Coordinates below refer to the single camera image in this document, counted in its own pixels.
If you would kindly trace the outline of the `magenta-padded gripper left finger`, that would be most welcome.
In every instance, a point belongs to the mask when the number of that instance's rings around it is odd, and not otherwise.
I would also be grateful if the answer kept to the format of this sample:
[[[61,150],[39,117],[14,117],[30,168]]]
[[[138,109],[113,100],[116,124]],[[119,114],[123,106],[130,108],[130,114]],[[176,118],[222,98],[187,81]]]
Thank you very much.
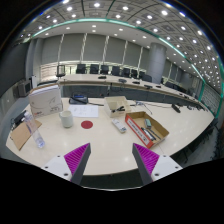
[[[91,145],[87,143],[65,155],[52,158],[42,169],[79,185],[90,154]]]

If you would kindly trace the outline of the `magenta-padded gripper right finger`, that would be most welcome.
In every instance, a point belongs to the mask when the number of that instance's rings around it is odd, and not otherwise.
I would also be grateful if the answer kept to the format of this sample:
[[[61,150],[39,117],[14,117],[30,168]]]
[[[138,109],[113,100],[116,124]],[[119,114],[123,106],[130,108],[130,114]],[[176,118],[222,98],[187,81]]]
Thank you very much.
[[[144,185],[182,169],[171,157],[167,155],[158,155],[137,143],[133,144],[132,154],[136,160]]]

